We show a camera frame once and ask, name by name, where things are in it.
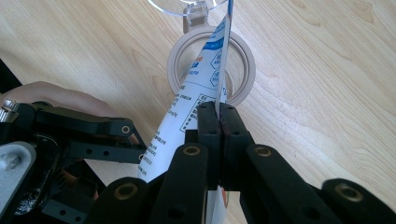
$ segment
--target clear plastic cup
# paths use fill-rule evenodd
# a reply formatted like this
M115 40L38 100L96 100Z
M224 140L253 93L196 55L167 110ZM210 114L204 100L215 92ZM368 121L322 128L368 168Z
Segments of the clear plastic cup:
M227 2L227 0L148 0L154 7L162 12L175 16L186 16L187 13L184 11L189 4L199 4L200 2L206 2L208 10L220 6Z

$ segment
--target white paper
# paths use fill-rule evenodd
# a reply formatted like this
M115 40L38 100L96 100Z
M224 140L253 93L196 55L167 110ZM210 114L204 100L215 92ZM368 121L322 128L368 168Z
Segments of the white paper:
M175 150L184 144L186 130L197 129L196 107L203 102L216 101L225 25L226 18L207 40L148 146L138 167L139 178L146 182L168 169ZM226 89L221 89L219 98L226 103Z
M176 149L184 144L186 130L197 129L197 109L203 102L226 103L225 65L231 32L233 0L228 13L208 38L187 74L138 167L138 176L149 182L169 168ZM207 195L206 223L222 223L226 214L224 190L218 187Z

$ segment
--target wood grain surface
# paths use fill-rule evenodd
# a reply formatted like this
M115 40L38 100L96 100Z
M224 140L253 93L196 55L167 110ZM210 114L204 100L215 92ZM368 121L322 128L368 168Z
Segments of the wood grain surface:
M350 179L396 210L396 1L234 1L232 30L257 66L237 107L256 143L313 186ZM23 84L100 98L146 142L173 101L166 62L182 36L182 19L146 0L0 0L0 57ZM107 183L135 172L95 164ZM231 198L227 223L246 222Z

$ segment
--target finger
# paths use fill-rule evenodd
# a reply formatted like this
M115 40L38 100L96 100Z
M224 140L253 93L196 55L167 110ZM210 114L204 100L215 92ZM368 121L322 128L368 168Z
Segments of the finger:
M23 85L0 96L3 104L6 99L20 103L45 101L53 106L61 106L99 117L119 117L104 101L87 93L68 90L47 82L34 82Z
M73 175L70 175L67 173L65 170L62 170L62 174L64 175L64 178L66 179L66 184L68 188L73 188L77 182L77 178ZM99 193L96 191L95 194L93 195L93 198L96 200L99 197Z

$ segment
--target blue printed graphic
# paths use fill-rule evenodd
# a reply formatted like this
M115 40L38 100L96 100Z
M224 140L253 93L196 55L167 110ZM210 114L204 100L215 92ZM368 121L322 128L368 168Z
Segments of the blue printed graphic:
M219 75L220 75L220 70L216 70L212 77L210 78L210 83L212 83L212 85L215 87L219 84Z
M222 53L222 50L220 50L220 51L216 54L215 58L214 58L214 59L212 60L212 62L210 63L210 65L212 65L212 67L213 67L214 69L220 68L221 53Z
M203 49L210 49L210 50L221 49L223 44L224 44L224 37L214 42L206 42Z

